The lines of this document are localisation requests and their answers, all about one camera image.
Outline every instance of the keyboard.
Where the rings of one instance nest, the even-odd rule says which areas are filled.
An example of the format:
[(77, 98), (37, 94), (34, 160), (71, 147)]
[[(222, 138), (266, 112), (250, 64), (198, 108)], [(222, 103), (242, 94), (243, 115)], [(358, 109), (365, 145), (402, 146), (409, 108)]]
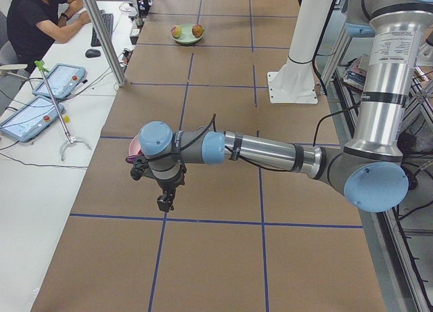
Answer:
[[(108, 36), (112, 36), (113, 34), (113, 22), (114, 22), (114, 15), (112, 13), (103, 13), (102, 16), (102, 22), (104, 23), (104, 26), (106, 27)], [(92, 30), (92, 40), (90, 42), (90, 46), (97, 47), (101, 45), (101, 41), (97, 38), (96, 30), (93, 28)]]

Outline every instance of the wristwatch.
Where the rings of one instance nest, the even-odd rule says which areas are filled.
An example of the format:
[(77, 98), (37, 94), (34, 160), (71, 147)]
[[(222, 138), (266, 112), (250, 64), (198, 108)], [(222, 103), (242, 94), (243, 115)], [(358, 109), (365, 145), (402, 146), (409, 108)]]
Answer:
[(63, 16), (66, 19), (66, 21), (69, 21), (69, 17), (65, 13), (60, 14), (60, 16), (61, 17)]

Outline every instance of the black mouse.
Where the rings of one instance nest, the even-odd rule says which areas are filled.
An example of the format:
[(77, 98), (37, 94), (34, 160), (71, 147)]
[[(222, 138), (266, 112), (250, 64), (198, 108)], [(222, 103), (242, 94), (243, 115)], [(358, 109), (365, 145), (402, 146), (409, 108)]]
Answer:
[(85, 55), (87, 58), (99, 57), (101, 55), (101, 51), (98, 49), (90, 48), (86, 50)]

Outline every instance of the man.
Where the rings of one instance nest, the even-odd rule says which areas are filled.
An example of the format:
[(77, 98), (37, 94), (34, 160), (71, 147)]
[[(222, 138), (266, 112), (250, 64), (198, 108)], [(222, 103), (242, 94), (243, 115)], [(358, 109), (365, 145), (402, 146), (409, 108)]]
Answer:
[[(69, 4), (58, 17), (59, 4)], [(12, 0), (7, 13), (7, 36), (26, 69), (35, 69), (35, 60), (41, 60), (54, 41), (65, 43), (86, 23), (90, 22), (86, 11), (77, 20), (66, 24), (83, 8), (82, 0)]]

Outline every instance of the black t-shirt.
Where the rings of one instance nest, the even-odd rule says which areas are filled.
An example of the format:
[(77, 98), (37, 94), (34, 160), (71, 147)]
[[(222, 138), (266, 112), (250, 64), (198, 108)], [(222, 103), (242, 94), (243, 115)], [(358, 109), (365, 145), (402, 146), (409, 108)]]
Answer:
[(7, 36), (22, 64), (26, 69), (35, 69), (35, 60), (41, 60), (54, 39), (40, 31), (36, 24), (50, 20), (58, 24), (59, 4), (68, 0), (49, 0), (49, 5), (42, 0), (12, 0), (7, 13)]

